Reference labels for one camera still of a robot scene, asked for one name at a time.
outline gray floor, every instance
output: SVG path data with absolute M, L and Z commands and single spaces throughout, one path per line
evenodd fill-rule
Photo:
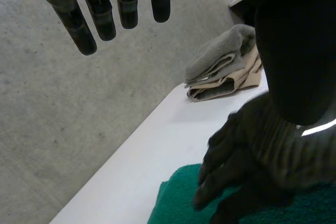
M 233 25 L 231 0 L 172 0 L 83 56 L 45 0 L 0 0 L 0 224 L 47 224 L 164 97 L 193 50 Z

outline beige towel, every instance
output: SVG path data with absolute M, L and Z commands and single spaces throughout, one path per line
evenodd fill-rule
M 238 89 L 258 86 L 261 80 L 261 60 L 257 46 L 243 56 L 245 68 L 207 84 L 195 85 L 188 90 L 188 97 L 194 101 L 205 101 L 231 94 Z

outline white table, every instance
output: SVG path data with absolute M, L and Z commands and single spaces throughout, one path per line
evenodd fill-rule
M 146 224 L 159 186 L 179 167 L 201 163 L 208 138 L 258 88 L 194 103 L 177 86 L 50 224 Z

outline folded towel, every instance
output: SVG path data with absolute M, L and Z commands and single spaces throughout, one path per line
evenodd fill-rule
M 156 205 L 148 224 L 208 224 L 220 199 L 214 200 L 201 212 L 192 208 L 192 198 L 197 190 L 200 165 L 178 169 L 168 182 L 160 187 Z M 222 198 L 235 189 L 224 191 Z M 336 189 L 325 188 L 295 198 L 287 208 L 270 208 L 247 216 L 240 224 L 332 224 L 336 223 Z
M 257 46 L 243 56 L 245 67 L 214 82 L 198 82 L 188 90 L 187 96 L 194 101 L 205 101 L 231 94 L 237 89 L 258 86 L 261 80 L 261 59 Z
M 241 55 L 251 51 L 256 43 L 253 27 L 239 24 L 205 43 L 197 52 L 197 59 L 186 68 L 185 82 L 211 77 L 214 81 L 242 69 Z

